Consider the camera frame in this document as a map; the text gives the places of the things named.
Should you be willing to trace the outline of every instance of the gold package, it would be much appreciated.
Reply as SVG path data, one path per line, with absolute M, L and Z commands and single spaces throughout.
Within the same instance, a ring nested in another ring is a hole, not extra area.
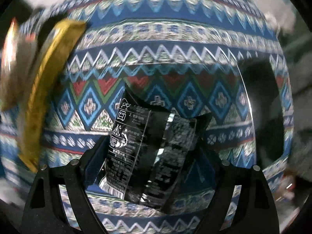
M 20 34 L 18 23 L 13 19 L 7 32 L 1 57 L 1 111 L 15 106 L 20 100 L 32 69 L 36 51 L 36 36 Z
M 40 137 L 49 98 L 58 76 L 85 31 L 86 23 L 65 19 L 55 25 L 34 64 L 18 117 L 20 159 L 34 173 L 40 157 Z

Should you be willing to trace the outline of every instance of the white icons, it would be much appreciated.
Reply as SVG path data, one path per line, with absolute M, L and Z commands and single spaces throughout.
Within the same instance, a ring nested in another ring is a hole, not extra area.
M 112 133 L 117 136 L 120 136 L 120 132 L 119 132 L 120 129 L 121 129 L 121 125 L 117 125 Z
M 124 119 L 126 118 L 126 112 L 123 110 L 119 110 L 119 113 L 117 115 L 117 119 L 120 119 L 121 121 L 124 121 Z
M 122 104 L 121 104 L 121 107 L 120 107 L 120 108 L 125 109 L 125 110 L 128 110 L 128 107 L 129 107 L 131 104 L 129 104 L 128 101 L 127 101 L 125 98 L 123 98 L 121 102 L 122 102 Z
M 121 139 L 121 142 L 119 142 L 118 138 L 116 138 L 114 136 L 111 136 L 110 137 L 110 145 L 112 147 L 116 147 L 116 148 L 120 148 L 120 147 L 126 146 L 127 142 L 128 142 L 127 135 L 125 133 L 122 133 L 122 137 L 123 137 L 123 139 Z
M 115 138 L 114 136 L 111 136 L 110 137 L 110 145 L 113 146 L 113 147 L 116 147 L 117 145 L 119 145 L 119 141 L 117 138 Z

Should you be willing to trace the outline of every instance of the blue tribal pattern fabric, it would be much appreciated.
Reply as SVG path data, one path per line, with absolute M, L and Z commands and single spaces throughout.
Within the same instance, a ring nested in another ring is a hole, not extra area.
M 35 15 L 23 32 L 39 29 L 67 12 L 87 20 L 52 98 L 42 135 L 42 161 L 67 164 L 112 129 L 125 84 L 146 102 L 183 117 L 212 113 L 203 138 L 221 159 L 250 168 L 255 135 L 239 60 L 267 58 L 275 72 L 284 113 L 284 154 L 264 170 L 272 191 L 286 167 L 293 134 L 293 106 L 285 57 L 263 14 L 247 0 L 65 0 Z M 18 159 L 18 109 L 1 114 L 1 157 L 7 178 L 27 190 L 33 175 Z M 192 234 L 214 191 L 206 166 L 193 162 L 171 215 L 88 188 L 99 219 L 110 233 Z M 66 189 L 66 214 L 77 227 Z M 240 187 L 225 220 L 234 216 Z

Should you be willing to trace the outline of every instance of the snack bag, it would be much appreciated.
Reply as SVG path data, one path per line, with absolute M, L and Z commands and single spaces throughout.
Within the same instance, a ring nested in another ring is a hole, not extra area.
M 210 119 L 210 114 L 182 118 L 145 103 L 126 87 L 110 136 L 101 189 L 168 212 L 168 202 L 185 178 L 191 152 Z

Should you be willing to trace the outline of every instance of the black plastic holder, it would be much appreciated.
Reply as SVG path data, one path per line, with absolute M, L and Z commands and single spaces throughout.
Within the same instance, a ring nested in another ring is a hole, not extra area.
M 103 234 L 108 233 L 89 202 L 86 187 L 102 168 L 109 137 L 101 137 L 83 156 L 66 166 L 49 168 L 44 165 L 32 184 L 22 218 L 22 234 Z M 195 234 L 278 234 L 279 222 L 274 199 L 259 166 L 251 169 L 235 167 L 228 161 L 214 162 L 220 177 L 215 194 Z M 59 185 L 66 185 L 72 210 L 81 230 L 68 224 L 62 205 Z M 227 215 L 234 187 L 242 185 L 231 227 L 220 231 Z

